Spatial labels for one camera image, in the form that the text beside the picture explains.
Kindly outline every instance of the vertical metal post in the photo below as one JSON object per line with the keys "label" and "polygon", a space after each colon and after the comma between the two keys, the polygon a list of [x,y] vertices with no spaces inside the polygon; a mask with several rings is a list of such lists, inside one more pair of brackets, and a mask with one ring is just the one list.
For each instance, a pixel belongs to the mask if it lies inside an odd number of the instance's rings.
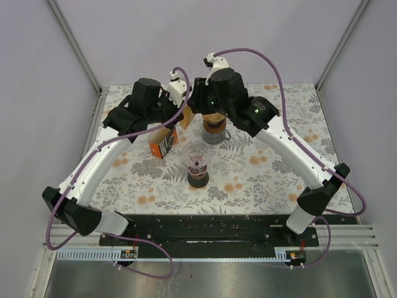
{"label": "vertical metal post", "polygon": [[59,23],[63,33],[65,34],[70,45],[72,46],[72,49],[77,56],[77,59],[79,60],[81,66],[83,67],[84,71],[87,74],[88,79],[90,80],[90,82],[92,84],[92,87],[94,88],[97,95],[100,96],[102,87],[100,86],[97,78],[95,77],[90,66],[88,65],[88,62],[87,62],[86,58],[84,57],[83,52],[81,51],[80,46],[78,45],[68,23],[66,22],[66,19],[65,19],[64,15],[62,14],[58,3],[56,2],[56,0],[45,0],[45,2],[48,4],[48,7],[50,8],[51,13],[54,15],[54,17],[57,20],[57,22]]}
{"label": "vertical metal post", "polygon": [[334,65],[336,64],[336,61],[338,60],[339,56],[341,55],[342,50],[346,46],[346,43],[350,40],[354,29],[356,28],[357,24],[360,22],[360,19],[363,17],[365,11],[367,11],[371,2],[372,2],[372,0],[362,0],[361,3],[359,4],[358,8],[354,12],[354,15],[351,18],[349,25],[345,29],[345,32],[343,33],[339,43],[337,44],[337,46],[334,50],[334,53],[332,53],[332,56],[327,63],[327,66],[325,67],[323,73],[321,74],[320,79],[318,80],[317,84],[315,85],[317,92],[319,92],[320,89],[323,87],[329,74],[331,73],[332,69],[334,68]]}
{"label": "vertical metal post", "polygon": [[81,144],[78,160],[76,162],[76,166],[82,160],[84,155],[88,152],[92,144],[96,139],[96,133],[98,131],[100,117],[102,115],[102,111],[105,106],[106,96],[108,92],[108,87],[102,88],[102,92],[97,96],[94,107],[92,108],[92,112],[86,127],[86,131],[84,132],[84,141]]}

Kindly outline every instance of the floral table surface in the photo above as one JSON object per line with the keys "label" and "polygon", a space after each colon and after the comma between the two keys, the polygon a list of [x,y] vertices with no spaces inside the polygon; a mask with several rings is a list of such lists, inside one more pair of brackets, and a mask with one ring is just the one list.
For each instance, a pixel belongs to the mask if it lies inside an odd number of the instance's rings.
{"label": "floral table surface", "polygon": [[[281,110],[278,85],[248,84],[247,88],[250,95],[264,96]],[[290,126],[320,154],[337,163],[313,84],[285,84],[284,88]],[[132,85],[111,86],[101,121],[131,91]],[[305,184],[273,149],[228,122],[232,138],[212,146],[210,182],[202,189],[194,189],[187,182],[181,151],[189,142],[201,140],[201,115],[196,115],[187,130],[179,125],[176,129],[179,139],[163,160],[152,156],[148,136],[139,136],[99,184],[92,205],[125,214],[292,212]],[[345,185],[329,207],[353,212]]]}

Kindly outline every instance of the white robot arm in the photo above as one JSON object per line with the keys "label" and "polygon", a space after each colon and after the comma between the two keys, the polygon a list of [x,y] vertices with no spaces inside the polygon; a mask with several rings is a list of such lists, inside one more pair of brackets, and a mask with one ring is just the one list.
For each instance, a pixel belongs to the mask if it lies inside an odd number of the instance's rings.
{"label": "white robot arm", "polygon": [[[195,114],[205,115],[215,112],[223,114],[238,129],[270,146],[282,156],[283,160],[294,167],[305,181],[307,188],[298,198],[298,205],[288,218],[287,226],[297,234],[303,233],[314,218],[321,215],[341,182],[322,169],[291,140],[277,108],[263,97],[248,95],[240,74],[229,67],[226,59],[215,58],[213,54],[209,54],[204,61],[210,67],[210,72],[206,78],[195,80],[188,101],[189,107]],[[83,161],[94,150],[99,152],[84,167],[68,193],[65,203],[63,202],[58,209],[57,217],[81,235],[88,235],[93,231],[122,235],[129,224],[128,219],[115,212],[92,208],[90,203],[106,172],[135,138],[117,140],[100,150],[97,146],[111,138],[144,130],[148,124],[170,119],[181,106],[186,92],[188,92],[186,83],[173,73],[166,90],[163,90],[160,83],[155,80],[138,80],[134,84],[132,94],[111,110],[104,120],[104,128],[100,130],[98,139]],[[170,126],[175,125],[182,118],[183,116],[180,116]],[[334,168],[344,177],[349,173],[345,164],[336,166],[312,149],[297,134],[293,133],[293,136],[327,167]],[[61,194],[71,185],[71,180],[83,161],[59,185],[59,188],[47,187],[43,192],[43,198],[51,210]]]}

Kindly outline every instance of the floral tablecloth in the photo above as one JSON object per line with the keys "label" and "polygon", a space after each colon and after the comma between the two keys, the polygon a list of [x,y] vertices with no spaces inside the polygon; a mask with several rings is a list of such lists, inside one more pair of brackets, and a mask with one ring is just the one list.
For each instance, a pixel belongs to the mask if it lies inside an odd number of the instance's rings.
{"label": "floral tablecloth", "polygon": [[[276,84],[248,84],[250,95],[266,97],[281,110]],[[286,84],[290,126],[315,150],[337,162],[313,84]],[[102,120],[132,91],[132,85],[109,88]],[[152,156],[148,136],[141,135],[115,161],[100,183],[92,205],[125,214],[289,214],[305,188],[301,177],[273,149],[228,122],[231,140],[212,146],[210,182],[194,189],[187,182],[181,150],[201,139],[202,118],[187,130],[176,127],[178,141],[163,160]],[[345,185],[329,207],[353,212]]]}

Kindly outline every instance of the metal frame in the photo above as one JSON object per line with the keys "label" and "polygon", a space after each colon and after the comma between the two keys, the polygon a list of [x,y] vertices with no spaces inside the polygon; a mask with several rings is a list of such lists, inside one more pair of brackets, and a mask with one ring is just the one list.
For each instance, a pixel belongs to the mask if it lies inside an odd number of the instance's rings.
{"label": "metal frame", "polygon": [[[72,46],[73,51],[76,54],[76,58],[79,60],[81,66],[89,78],[92,87],[97,93],[97,101],[94,104],[91,118],[86,127],[84,142],[81,146],[78,160],[80,160],[84,154],[87,152],[88,148],[92,145],[93,140],[96,136],[97,127],[100,120],[100,115],[104,106],[104,102],[106,99],[108,89],[102,89],[99,84],[95,74],[93,73],[91,67],[89,66],[87,60],[85,59],[83,52],[80,49],[67,21],[64,17],[60,6],[58,5],[56,0],[45,0],[48,4],[48,7],[59,23],[65,37],[68,39],[68,42]],[[331,58],[329,59],[323,73],[321,74],[318,82],[316,83],[316,90],[318,92],[320,104],[322,104],[321,95],[319,94],[321,88],[323,87],[325,81],[327,80],[329,74],[331,73],[334,65],[338,61],[346,43],[351,38],[354,29],[359,23],[360,19],[363,17],[365,11],[367,11],[372,0],[362,0],[359,4],[357,10],[352,16],[347,28],[345,29],[339,43],[337,44],[336,49],[334,50]],[[329,123],[328,117],[326,115],[325,110],[324,115],[326,118],[327,124]],[[340,159],[339,150],[334,144],[336,149],[337,157]],[[354,205],[354,209],[357,210],[357,206],[355,205],[355,201],[352,201]],[[324,225],[315,226],[318,238],[320,242],[320,247],[324,247],[328,241],[327,229]],[[60,244],[70,233],[73,231],[63,224],[53,224],[53,231],[51,235],[51,242],[53,244]],[[383,264],[382,258],[380,256],[380,250],[378,247],[377,239],[375,238],[375,234],[370,225],[332,225],[331,226],[331,234],[332,234],[332,242],[330,249],[332,250],[362,250],[365,260],[367,262],[368,270],[370,272],[370,277],[373,282],[373,286],[377,293],[378,297],[395,297],[393,290],[389,287],[390,281],[384,270],[385,266]],[[106,248],[99,246],[99,233],[92,233],[89,236],[82,237],[80,235],[76,235],[71,241],[68,243],[66,247],[68,248],[79,248],[86,251],[89,250],[105,250]],[[279,248],[280,251],[283,249],[291,250],[294,248]],[[318,250],[320,248],[307,248],[307,250]],[[53,264],[56,258],[57,252],[49,250],[44,244],[40,249],[40,253],[38,259],[36,261],[32,280],[30,281],[31,288],[29,292],[25,295],[30,298],[43,298],[45,295],[45,291],[47,289],[48,281],[50,279],[50,274],[53,268]]]}
{"label": "metal frame", "polygon": [[[324,114],[325,122],[327,124],[327,128],[328,128],[328,131],[329,131],[329,135],[331,136],[332,144],[334,145],[334,148],[335,148],[335,154],[336,154],[337,160],[340,163],[342,163],[341,151],[339,150],[337,144],[334,142],[334,140],[335,140],[334,132],[332,131],[331,126],[329,124],[329,116],[327,115],[327,112],[326,112],[326,110],[324,108],[323,98],[322,98],[321,93],[319,91],[317,91],[317,97],[318,97],[318,101],[319,101],[320,106],[321,106],[321,110],[323,111],[323,114]],[[347,188],[347,193],[349,194],[350,200],[352,201],[354,212],[358,212],[360,210],[360,208],[357,207],[357,201],[354,199],[354,197],[355,197],[354,192],[350,188]],[[361,221],[360,216],[357,216],[356,218],[357,218],[357,221],[361,224],[362,221]]]}
{"label": "metal frame", "polygon": [[[126,250],[132,251],[134,256],[126,258]],[[266,262],[266,263],[276,263],[276,262],[290,262],[287,258],[287,253],[283,249],[274,249],[275,257],[272,258],[172,258],[174,262]],[[61,248],[57,252],[58,260],[65,261],[111,261],[111,262],[123,262],[123,261],[139,261],[139,262],[169,262],[167,258],[139,258],[139,248],[109,248],[106,249],[102,247],[101,249],[85,249],[85,248]]]}
{"label": "metal frame", "polygon": [[321,88],[323,87],[329,74],[331,73],[332,69],[334,68],[334,65],[338,61],[338,58],[340,57],[344,47],[346,46],[346,43],[350,40],[354,29],[356,28],[357,24],[360,22],[364,13],[367,11],[371,2],[372,2],[372,0],[362,0],[361,3],[359,4],[358,8],[355,10],[353,17],[351,18],[344,33],[342,34],[342,37],[341,37],[340,41],[338,42],[334,52],[332,53],[331,58],[329,59],[329,61],[327,63],[327,66],[325,67],[323,73],[321,74],[318,82],[315,85],[317,92],[319,92],[321,90]]}
{"label": "metal frame", "polygon": [[[324,225],[315,225],[320,247],[306,248],[307,250],[319,250],[326,246],[328,241],[328,230]],[[59,245],[68,235],[73,232],[71,228],[63,224],[54,224],[51,242]],[[394,298],[393,290],[389,287],[389,280],[385,274],[384,264],[379,254],[379,246],[372,226],[370,225],[332,225],[331,226],[332,242],[331,250],[361,250],[367,262],[370,277],[377,296],[379,298]],[[107,251],[109,248],[99,246],[100,233],[94,232],[86,237],[76,235],[65,246],[66,248],[78,248],[80,250],[90,251]],[[279,248],[283,250],[296,250],[299,248]],[[56,252],[49,250],[43,245],[40,250],[40,261],[37,268],[37,274],[32,283],[32,290],[26,297],[44,298],[48,281],[50,279],[53,264],[56,258]]]}
{"label": "metal frame", "polygon": [[90,80],[92,87],[94,88],[95,92],[97,94],[100,94],[102,87],[100,86],[97,78],[95,77],[94,72],[91,70],[91,67],[89,66],[86,58],[84,57],[83,52],[80,49],[79,44],[76,41],[76,38],[74,37],[67,21],[66,18],[64,17],[60,6],[58,5],[56,0],[45,0],[45,2],[48,4],[48,7],[55,17],[56,21],[59,23],[61,30],[63,31],[65,37],[68,39],[68,42],[72,46],[73,52],[76,54],[77,59],[79,60],[82,68],[84,69],[85,73],[88,76],[88,79]]}

